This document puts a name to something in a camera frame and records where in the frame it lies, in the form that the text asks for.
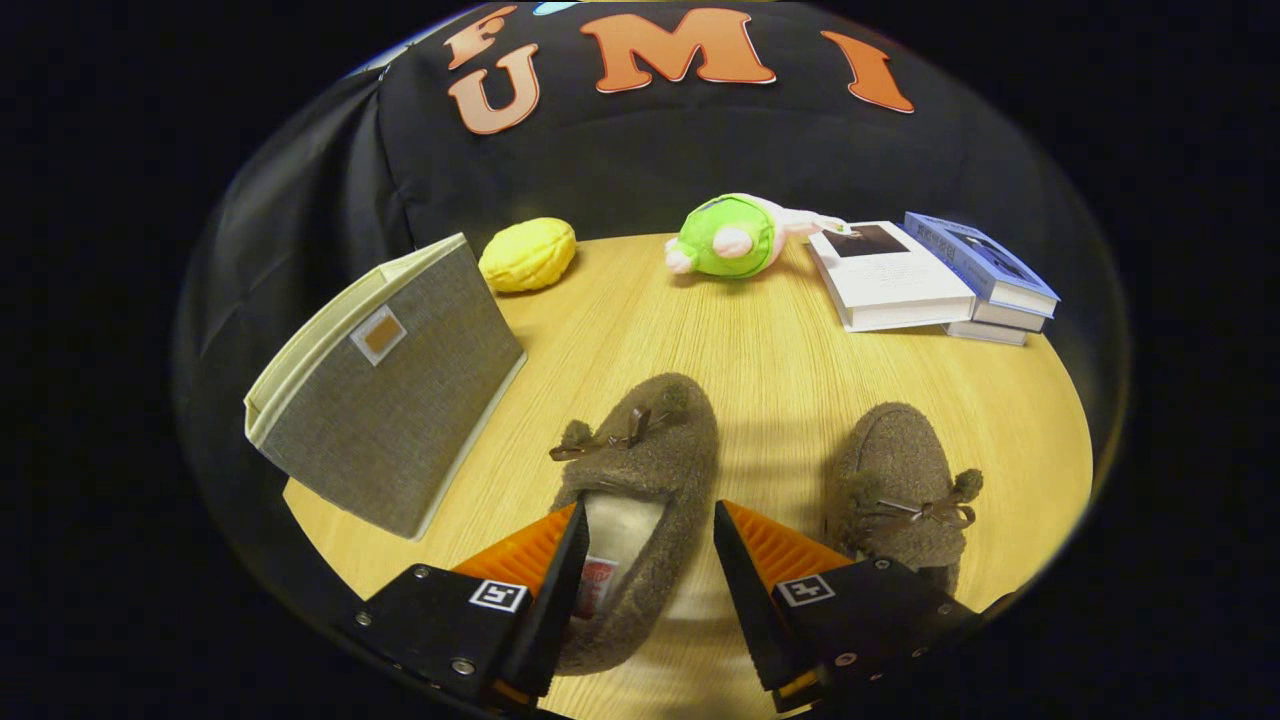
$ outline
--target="slipper label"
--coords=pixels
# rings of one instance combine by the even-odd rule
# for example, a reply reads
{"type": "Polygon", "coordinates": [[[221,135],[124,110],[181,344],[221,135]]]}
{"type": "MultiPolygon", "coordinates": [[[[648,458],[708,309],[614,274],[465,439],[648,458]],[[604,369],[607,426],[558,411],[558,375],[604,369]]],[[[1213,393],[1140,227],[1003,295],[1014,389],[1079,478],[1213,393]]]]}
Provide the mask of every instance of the slipper label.
{"type": "Polygon", "coordinates": [[[582,582],[577,585],[577,603],[573,606],[573,615],[584,620],[595,616],[595,611],[604,605],[604,598],[609,594],[613,571],[617,568],[618,564],[612,560],[586,556],[582,562],[582,582]]]}

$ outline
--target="yellow squishy ball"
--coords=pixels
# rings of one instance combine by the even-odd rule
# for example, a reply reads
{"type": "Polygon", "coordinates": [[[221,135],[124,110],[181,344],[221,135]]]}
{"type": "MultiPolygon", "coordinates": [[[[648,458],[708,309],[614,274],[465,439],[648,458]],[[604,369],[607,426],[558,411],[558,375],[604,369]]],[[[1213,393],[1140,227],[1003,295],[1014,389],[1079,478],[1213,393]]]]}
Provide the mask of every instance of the yellow squishy ball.
{"type": "Polygon", "coordinates": [[[535,218],[493,236],[480,254],[480,274],[498,292],[538,290],[558,281],[573,259],[573,228],[557,218],[535,218]]]}

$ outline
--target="stuffed toy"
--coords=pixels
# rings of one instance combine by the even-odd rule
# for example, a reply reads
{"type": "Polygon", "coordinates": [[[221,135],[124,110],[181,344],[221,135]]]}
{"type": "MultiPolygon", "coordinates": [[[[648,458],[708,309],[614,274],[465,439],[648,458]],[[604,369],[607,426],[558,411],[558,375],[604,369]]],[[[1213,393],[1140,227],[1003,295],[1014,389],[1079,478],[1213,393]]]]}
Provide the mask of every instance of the stuffed toy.
{"type": "Polygon", "coordinates": [[[498,292],[538,290],[564,274],[576,250],[568,223],[535,218],[493,236],[480,255],[480,274],[498,292]]]}
{"type": "Polygon", "coordinates": [[[689,214],[680,234],[667,241],[667,268],[676,274],[696,270],[722,278],[749,278],[772,265],[788,238],[822,229],[842,233],[849,224],[731,192],[689,214]]]}

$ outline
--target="brown fuzzy slipper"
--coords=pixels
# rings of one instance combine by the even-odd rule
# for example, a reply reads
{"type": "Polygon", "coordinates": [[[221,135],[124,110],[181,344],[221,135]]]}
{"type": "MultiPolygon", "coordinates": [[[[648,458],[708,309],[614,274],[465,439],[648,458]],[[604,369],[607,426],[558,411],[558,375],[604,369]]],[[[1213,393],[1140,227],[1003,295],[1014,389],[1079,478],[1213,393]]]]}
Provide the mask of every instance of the brown fuzzy slipper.
{"type": "Polygon", "coordinates": [[[552,510],[581,498],[591,541],[557,673],[608,670],[649,637],[707,523],[718,455],[710,402],[673,373],[632,388],[595,433],[570,423],[552,510]]]}
{"type": "Polygon", "coordinates": [[[960,577],[961,530],[974,520],[982,473],[951,482],[933,425],[887,402],[863,415],[827,468],[823,534],[844,555],[892,557],[948,594],[960,577]]]}

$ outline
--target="round wooden table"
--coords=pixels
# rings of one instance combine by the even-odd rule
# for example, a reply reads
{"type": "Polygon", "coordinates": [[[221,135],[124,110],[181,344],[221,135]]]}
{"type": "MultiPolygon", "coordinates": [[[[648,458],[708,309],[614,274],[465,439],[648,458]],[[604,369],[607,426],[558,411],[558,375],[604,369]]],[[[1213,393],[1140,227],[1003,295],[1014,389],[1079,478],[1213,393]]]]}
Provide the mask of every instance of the round wooden table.
{"type": "MultiPolygon", "coordinates": [[[[726,498],[817,538],[819,468],[868,409],[901,401],[933,423],[952,473],[986,475],[956,598],[980,611],[1053,556],[1085,509],[1093,459],[1084,410],[1050,342],[961,340],[938,327],[846,333],[805,246],[748,281],[673,277],[673,233],[579,243],[564,277],[498,296],[529,352],[420,542],[338,510],[296,480],[303,532],[361,597],[406,566],[451,568],[543,518],[564,424],[591,425],[636,383],[696,379],[716,409],[726,498]]],[[[540,707],[573,717],[768,717],[708,523],[653,634],[623,665],[557,678],[540,707]]]]}

